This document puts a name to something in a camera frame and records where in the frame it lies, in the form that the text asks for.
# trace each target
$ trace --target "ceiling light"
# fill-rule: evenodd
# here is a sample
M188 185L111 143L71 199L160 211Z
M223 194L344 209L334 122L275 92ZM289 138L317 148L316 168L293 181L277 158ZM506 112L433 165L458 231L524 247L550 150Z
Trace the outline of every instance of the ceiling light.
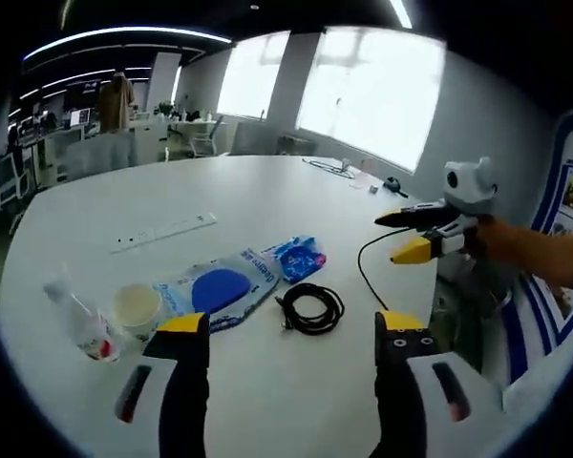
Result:
M53 97L54 95L58 95L58 94L65 93L66 91L68 91L68 90L67 90L67 89L64 89L63 91L57 91L56 93L52 93L52 94L48 94L48 95L43 95L42 98Z
M34 89L33 91L29 91L27 94L23 94L22 96L20 96L20 97L19 97L19 100L23 100L23 99L26 98L27 96L32 95L32 94L36 94L37 92L38 92L37 89Z
M401 27L403 27L404 29L411 29L412 22L410 22L410 17L408 17L408 12L405 11L403 2L401 0L391 0L391 5L393 5L394 12L397 14L397 17L399 18Z
M172 85L172 96L170 97L170 103L174 105L174 100L176 100L176 91L179 89L179 81L180 81L180 71L182 70L182 66L179 66L176 69L176 75L174 76L174 84Z
M210 33L202 33L200 31L188 31L186 29L170 29L167 27L114 27L110 29L100 29L99 31L84 31L83 33L77 33L76 35L60 38L59 40L55 40L52 43L49 43L48 45L41 46L37 50L30 52L23 58L23 60L29 59L30 57L32 57L35 54L38 54L39 52L49 50L51 48L54 48L55 46L63 45L64 43L69 43L71 41L75 41L80 38L87 38L88 36L95 36L95 35L103 35L105 33L118 33L121 31L160 31L165 33L197 36L199 38L207 38L209 40L222 41L223 43L231 43L230 39L223 38L222 36L211 35Z
M75 76L70 76L68 78L64 78L64 79L60 79L59 81L54 81L53 83L49 83L49 84L45 84L42 89L45 88L49 88L51 86L54 86L55 84L59 84L59 83L64 83L66 81L70 81L71 79L76 79L76 78L82 78L83 76L89 76L91 74L100 74L100 73L108 73L108 72L114 72L115 69L108 69L108 70L98 70L97 72L89 72L89 73L82 73L82 74L77 74Z

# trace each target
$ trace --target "blue and white banner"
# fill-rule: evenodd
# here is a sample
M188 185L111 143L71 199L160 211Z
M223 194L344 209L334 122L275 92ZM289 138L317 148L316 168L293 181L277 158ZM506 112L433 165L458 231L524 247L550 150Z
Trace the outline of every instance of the blue and white banner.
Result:
M573 234L573 113L559 125L540 207L531 227L549 235ZM573 334L573 289L522 276L501 317L509 356L509 382Z

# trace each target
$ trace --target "computer monitor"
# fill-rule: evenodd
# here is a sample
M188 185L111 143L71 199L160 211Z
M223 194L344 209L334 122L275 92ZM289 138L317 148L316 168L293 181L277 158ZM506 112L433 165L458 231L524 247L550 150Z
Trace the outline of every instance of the computer monitor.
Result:
M80 124L87 124L89 122L89 115L91 109L77 110L70 113L70 127L78 126Z

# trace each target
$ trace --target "bright window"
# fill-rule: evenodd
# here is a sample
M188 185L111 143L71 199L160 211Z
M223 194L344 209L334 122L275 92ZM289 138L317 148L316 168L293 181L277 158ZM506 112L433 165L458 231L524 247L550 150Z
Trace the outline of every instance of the bright window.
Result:
M288 31L282 31L238 43L229 57L221 86L219 113L267 117L288 35Z
M445 47L401 31L329 28L321 37L297 128L413 172L431 128Z

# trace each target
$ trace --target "small object on table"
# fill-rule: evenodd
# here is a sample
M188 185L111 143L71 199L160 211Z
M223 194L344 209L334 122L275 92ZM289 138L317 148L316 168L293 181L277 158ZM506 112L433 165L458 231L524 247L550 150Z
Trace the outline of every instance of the small object on table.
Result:
M73 343L92 360L111 362L120 356L106 318L94 304L74 295L70 280L61 276L43 286L55 304L55 316Z
M161 294L146 284L130 284L119 289L113 314L117 323L143 344L166 319Z
M349 169L349 164L345 161L342 161L340 167L336 167L331 164L327 164L326 162L321 162L319 160L306 160L305 157L302 157L302 160L309 165L313 165L321 170L329 172L330 174L334 174L338 177L347 178L347 179L354 179L354 173L351 172Z
M327 261L314 237L299 236L264 251L278 261L283 276L290 284L301 281L319 270Z
M401 191L401 183L395 177L386 178L386 181L384 181L382 186L395 194L399 194L403 198L409 197L406 193Z
M369 170L369 162L366 159L361 159L358 172L354 176L354 183L350 186L356 189L366 188L370 179Z
M326 310L314 317L300 315L295 309L295 301L302 296L312 296L318 299ZM335 291L313 283L296 284L282 298L276 296L274 299L285 314L284 328L297 329L309 336L319 336L330 332L337 326L345 310L344 303Z
M211 270L193 283L191 302L196 312L212 314L242 298L250 280L231 269Z

